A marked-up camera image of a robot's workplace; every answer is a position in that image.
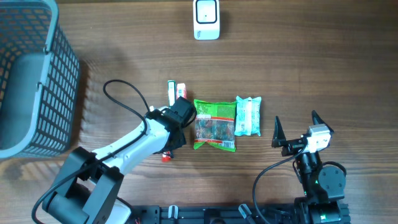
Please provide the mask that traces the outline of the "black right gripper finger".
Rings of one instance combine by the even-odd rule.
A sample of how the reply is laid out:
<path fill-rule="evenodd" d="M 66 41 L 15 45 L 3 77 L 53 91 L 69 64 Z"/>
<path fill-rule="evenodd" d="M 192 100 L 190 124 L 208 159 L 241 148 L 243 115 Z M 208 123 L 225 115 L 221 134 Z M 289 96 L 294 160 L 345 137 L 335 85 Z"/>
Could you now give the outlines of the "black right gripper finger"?
<path fill-rule="evenodd" d="M 286 145 L 286 137 L 278 116 L 275 117 L 275 128 L 271 146 L 274 148 Z"/>
<path fill-rule="evenodd" d="M 324 124 L 329 129 L 330 134 L 335 133 L 334 130 L 326 122 L 324 122 L 324 120 L 321 119 L 321 117 L 318 115 L 318 113 L 315 110 L 312 111 L 312 121 L 314 125 Z"/>

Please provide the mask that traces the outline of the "red stick packet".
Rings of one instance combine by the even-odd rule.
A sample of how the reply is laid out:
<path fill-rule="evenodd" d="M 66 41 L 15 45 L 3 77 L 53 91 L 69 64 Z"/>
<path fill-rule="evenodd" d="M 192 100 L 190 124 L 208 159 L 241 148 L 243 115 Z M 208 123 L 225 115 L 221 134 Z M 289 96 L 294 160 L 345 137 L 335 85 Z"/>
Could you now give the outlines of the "red stick packet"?
<path fill-rule="evenodd" d="M 170 162 L 174 158 L 174 155 L 171 151 L 162 153 L 162 162 Z"/>

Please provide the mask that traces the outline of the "light blue tissue pack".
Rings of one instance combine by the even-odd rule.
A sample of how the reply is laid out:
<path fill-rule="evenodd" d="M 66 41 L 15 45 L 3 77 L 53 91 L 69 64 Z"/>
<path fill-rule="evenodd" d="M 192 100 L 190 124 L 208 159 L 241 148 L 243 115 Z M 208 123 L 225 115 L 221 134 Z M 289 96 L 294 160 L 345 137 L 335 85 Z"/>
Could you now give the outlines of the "light blue tissue pack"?
<path fill-rule="evenodd" d="M 253 134 L 261 135 L 260 129 L 260 109 L 262 98 L 242 99 L 236 97 L 236 127 L 234 134 L 236 136 L 251 136 Z"/>

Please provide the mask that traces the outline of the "green gummy candy bag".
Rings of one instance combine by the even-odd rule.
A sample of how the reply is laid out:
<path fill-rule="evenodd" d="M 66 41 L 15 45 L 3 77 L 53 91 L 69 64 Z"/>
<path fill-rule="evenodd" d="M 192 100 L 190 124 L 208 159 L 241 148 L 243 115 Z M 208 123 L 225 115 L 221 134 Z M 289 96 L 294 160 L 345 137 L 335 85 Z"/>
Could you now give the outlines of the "green gummy candy bag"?
<path fill-rule="evenodd" d="M 194 100 L 195 118 L 194 150 L 205 143 L 212 147 L 235 152 L 236 102 L 207 102 Z"/>

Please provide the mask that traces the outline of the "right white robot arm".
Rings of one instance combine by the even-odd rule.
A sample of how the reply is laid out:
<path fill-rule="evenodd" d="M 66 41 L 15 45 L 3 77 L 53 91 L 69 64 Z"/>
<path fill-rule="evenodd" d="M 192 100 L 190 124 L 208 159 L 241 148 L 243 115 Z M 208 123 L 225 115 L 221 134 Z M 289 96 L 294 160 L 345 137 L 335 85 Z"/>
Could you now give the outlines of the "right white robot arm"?
<path fill-rule="evenodd" d="M 330 147 L 334 130 L 312 111 L 313 124 L 297 139 L 288 140 L 275 117 L 271 146 L 282 149 L 282 156 L 293 161 L 304 196 L 292 205 L 293 223 L 344 223 L 346 206 L 339 204 L 345 197 L 347 171 L 334 161 L 323 162 L 320 151 Z"/>

